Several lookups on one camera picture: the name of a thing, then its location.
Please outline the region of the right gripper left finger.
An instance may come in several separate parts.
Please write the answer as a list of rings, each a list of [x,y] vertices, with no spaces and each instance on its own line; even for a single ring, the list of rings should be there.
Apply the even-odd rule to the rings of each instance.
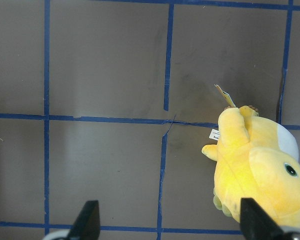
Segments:
[[[67,234],[68,240],[97,240],[101,232],[98,200],[88,200]]]

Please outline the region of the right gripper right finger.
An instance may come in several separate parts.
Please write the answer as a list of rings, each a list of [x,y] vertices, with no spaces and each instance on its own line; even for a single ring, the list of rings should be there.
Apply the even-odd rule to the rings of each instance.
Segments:
[[[253,198],[241,199],[239,225],[246,240],[287,240],[283,229]]]

